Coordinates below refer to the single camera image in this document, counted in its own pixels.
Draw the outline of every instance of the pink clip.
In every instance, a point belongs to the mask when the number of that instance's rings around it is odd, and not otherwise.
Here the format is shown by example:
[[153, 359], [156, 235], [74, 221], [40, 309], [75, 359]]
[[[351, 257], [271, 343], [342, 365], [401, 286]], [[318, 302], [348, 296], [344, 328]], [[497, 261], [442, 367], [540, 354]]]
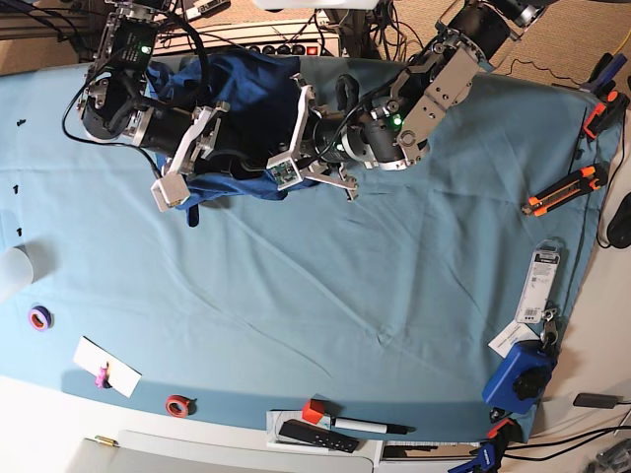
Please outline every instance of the pink clip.
[[99, 369], [99, 375], [95, 379], [95, 385], [98, 389], [110, 389], [111, 386], [107, 382], [107, 368], [109, 364], [105, 365], [105, 368]]

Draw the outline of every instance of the light blue tablecloth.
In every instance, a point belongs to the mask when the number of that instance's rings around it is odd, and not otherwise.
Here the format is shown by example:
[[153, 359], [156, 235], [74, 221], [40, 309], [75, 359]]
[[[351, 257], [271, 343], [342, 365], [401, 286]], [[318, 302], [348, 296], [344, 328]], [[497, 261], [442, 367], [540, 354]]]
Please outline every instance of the light blue tablecloth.
[[[393, 67], [303, 63], [321, 101], [341, 71], [366, 91]], [[603, 192], [540, 219], [520, 207], [567, 171], [587, 96], [479, 76], [422, 163], [354, 171], [355, 203], [325, 185], [236, 197], [190, 229], [157, 211], [137, 153], [63, 137], [84, 72], [0, 79], [0, 249], [25, 245], [37, 272], [0, 306], [1, 374], [163, 414], [180, 394], [197, 399], [192, 419], [259, 429], [267, 409], [319, 395], [345, 417], [414, 427], [407, 439], [473, 441], [490, 427], [481, 391], [501, 361], [487, 343], [545, 238], [565, 246], [552, 299], [571, 312]], [[577, 168], [610, 160], [619, 138], [618, 124]], [[29, 325], [35, 304], [54, 314], [47, 332]], [[143, 374], [130, 399], [73, 365], [84, 335]]]

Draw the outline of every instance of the white cup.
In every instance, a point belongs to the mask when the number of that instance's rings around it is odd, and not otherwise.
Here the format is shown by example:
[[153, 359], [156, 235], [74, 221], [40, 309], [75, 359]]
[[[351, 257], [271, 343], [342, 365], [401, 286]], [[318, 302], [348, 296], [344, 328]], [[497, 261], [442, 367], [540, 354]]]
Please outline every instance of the white cup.
[[33, 282], [33, 266], [18, 248], [0, 254], [0, 304]]

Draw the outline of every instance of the purple tape roll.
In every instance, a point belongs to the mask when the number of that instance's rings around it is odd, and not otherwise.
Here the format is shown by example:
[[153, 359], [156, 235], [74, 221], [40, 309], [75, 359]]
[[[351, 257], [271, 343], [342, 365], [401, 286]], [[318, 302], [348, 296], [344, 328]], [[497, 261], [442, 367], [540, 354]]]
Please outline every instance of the purple tape roll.
[[50, 328], [52, 317], [46, 307], [38, 305], [37, 307], [33, 307], [29, 312], [29, 322], [35, 330], [43, 332]]

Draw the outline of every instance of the black remote control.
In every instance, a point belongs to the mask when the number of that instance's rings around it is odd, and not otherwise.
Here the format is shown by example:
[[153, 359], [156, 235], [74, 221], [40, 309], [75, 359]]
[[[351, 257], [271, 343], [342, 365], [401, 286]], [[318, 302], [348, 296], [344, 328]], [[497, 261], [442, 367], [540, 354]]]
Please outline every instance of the black remote control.
[[346, 451], [348, 453], [355, 451], [355, 448], [359, 445], [357, 439], [344, 436], [338, 432], [320, 429], [295, 419], [285, 421], [278, 434], [290, 439], [305, 441], [315, 446], [324, 446], [331, 450]]

